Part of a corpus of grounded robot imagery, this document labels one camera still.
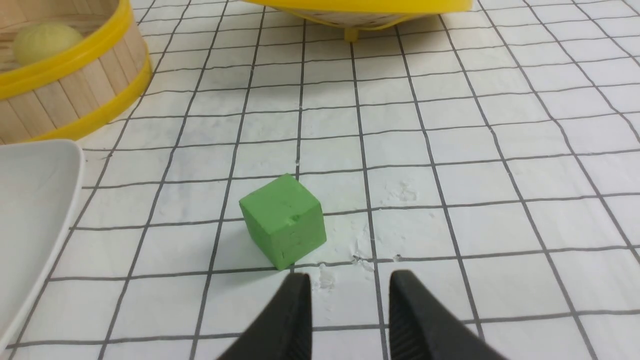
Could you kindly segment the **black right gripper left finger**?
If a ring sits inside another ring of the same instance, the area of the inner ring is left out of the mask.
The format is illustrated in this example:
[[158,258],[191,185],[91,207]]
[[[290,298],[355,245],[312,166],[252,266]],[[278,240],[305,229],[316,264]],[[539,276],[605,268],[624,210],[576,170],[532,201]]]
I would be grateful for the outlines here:
[[288,274],[253,323],[220,360],[310,360],[313,299],[310,276]]

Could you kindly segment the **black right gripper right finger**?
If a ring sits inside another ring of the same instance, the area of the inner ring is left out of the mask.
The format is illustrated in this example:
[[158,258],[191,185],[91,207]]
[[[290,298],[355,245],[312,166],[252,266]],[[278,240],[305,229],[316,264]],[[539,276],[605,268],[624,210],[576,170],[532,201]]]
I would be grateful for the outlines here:
[[467,328],[409,269],[395,270],[389,285],[391,360],[503,360]]

